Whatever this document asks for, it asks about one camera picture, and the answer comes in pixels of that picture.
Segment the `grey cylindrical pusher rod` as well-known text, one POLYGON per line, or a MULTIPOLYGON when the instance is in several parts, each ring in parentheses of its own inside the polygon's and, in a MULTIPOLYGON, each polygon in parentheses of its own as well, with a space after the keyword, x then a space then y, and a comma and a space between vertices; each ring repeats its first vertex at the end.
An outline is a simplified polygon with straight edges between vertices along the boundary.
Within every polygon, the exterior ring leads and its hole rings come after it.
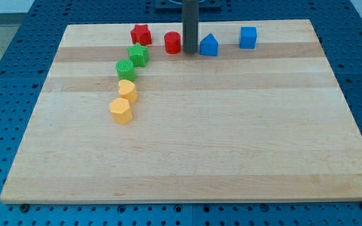
POLYGON ((197 52, 199 28, 199 3, 197 0, 182 1, 183 51, 186 54, 197 52))

